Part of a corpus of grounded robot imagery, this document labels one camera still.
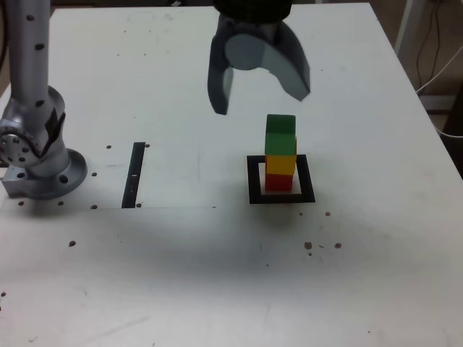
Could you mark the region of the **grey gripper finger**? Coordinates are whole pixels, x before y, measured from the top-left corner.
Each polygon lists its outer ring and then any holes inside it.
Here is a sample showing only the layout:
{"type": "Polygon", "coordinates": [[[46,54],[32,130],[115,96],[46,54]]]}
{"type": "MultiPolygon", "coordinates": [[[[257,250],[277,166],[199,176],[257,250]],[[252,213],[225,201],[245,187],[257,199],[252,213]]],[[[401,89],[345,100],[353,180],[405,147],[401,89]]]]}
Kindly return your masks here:
{"type": "Polygon", "coordinates": [[[267,70],[283,90],[298,101],[310,93],[310,67],[305,52],[297,36],[284,22],[273,43],[256,36],[237,34],[226,42],[225,53],[234,69],[267,70]]]}
{"type": "Polygon", "coordinates": [[[233,34],[232,21],[220,16],[216,34],[211,41],[208,66],[208,97],[217,114],[226,115],[233,80],[233,69],[226,57],[225,45],[233,34]]]}

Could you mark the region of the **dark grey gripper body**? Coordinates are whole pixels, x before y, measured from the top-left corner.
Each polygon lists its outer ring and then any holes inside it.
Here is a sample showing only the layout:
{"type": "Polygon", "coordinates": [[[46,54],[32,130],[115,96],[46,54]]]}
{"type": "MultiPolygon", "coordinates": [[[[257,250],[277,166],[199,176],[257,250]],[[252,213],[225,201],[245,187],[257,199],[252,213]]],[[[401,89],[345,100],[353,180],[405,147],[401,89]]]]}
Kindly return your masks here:
{"type": "Polygon", "coordinates": [[[276,39],[277,32],[281,27],[282,21],[274,23],[251,23],[243,22],[226,15],[221,15],[221,34],[225,40],[237,34],[248,34],[261,38],[269,43],[276,39]]]}

